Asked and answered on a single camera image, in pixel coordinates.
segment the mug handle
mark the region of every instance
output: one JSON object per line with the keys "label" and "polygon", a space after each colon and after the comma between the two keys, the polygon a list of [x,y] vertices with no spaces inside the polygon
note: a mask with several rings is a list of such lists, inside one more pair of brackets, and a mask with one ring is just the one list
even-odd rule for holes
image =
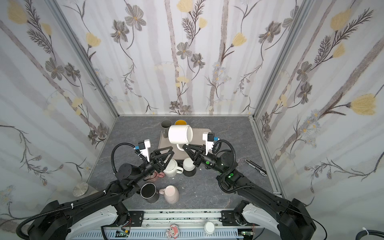
{"label": "mug handle", "polygon": [[176,167],[176,173],[183,173],[183,172],[184,172],[184,168],[179,166]]}
{"label": "mug handle", "polygon": [[180,144],[176,144],[176,146],[177,146],[177,148],[180,150],[180,151],[184,151],[184,149],[182,148],[182,147],[180,147],[179,145],[181,145],[181,143]]}

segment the cable tie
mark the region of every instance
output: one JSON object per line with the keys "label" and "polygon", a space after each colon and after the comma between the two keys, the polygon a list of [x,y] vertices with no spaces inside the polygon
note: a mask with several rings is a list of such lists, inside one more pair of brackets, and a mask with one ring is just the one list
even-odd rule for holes
{"label": "cable tie", "polygon": [[365,227],[363,227],[362,229],[367,232],[367,235],[369,235],[369,232],[368,232],[368,230]]}

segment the wall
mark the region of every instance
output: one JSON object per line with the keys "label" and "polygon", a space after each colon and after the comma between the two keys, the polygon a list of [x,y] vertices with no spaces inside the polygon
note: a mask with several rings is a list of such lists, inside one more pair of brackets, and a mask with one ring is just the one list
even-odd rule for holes
{"label": "wall", "polygon": [[383,9],[315,1],[257,116],[288,198],[329,239],[383,230]]}
{"label": "wall", "polygon": [[0,238],[19,239],[20,219],[73,199],[114,117],[44,1],[0,6]]}
{"label": "wall", "polygon": [[120,114],[252,114],[301,4],[57,2]]}

